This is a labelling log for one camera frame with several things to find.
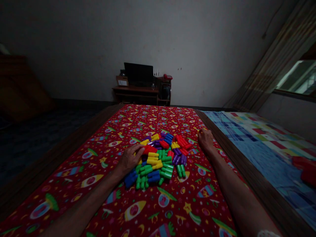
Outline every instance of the forearm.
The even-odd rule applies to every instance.
[[[281,235],[263,207],[245,184],[231,170],[216,148],[207,151],[218,183],[244,236],[257,236],[261,230]]]
[[[42,236],[81,236],[90,219],[124,175],[119,170],[107,175],[90,193],[50,225]]]

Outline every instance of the box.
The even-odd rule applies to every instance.
[[[128,86],[128,78],[124,76],[116,76],[118,86]]]

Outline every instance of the window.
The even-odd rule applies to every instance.
[[[281,79],[278,90],[316,97],[316,60],[300,60]]]
[[[273,93],[316,102],[316,43],[281,79]]]

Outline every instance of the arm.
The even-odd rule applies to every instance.
[[[209,130],[200,130],[198,136],[201,147],[216,172],[218,183],[227,204],[244,236],[257,236],[261,230],[272,231],[281,236],[268,214],[255,196],[236,176],[213,146],[213,135]]]
[[[54,221],[41,236],[81,236],[90,219],[107,199],[114,187],[138,163],[144,152],[143,145],[134,145],[126,149],[115,169],[108,174],[90,193]]]

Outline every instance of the checkered blanket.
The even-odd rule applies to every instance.
[[[316,160],[315,145],[257,114],[203,112],[316,230],[316,190],[292,165],[295,156]]]

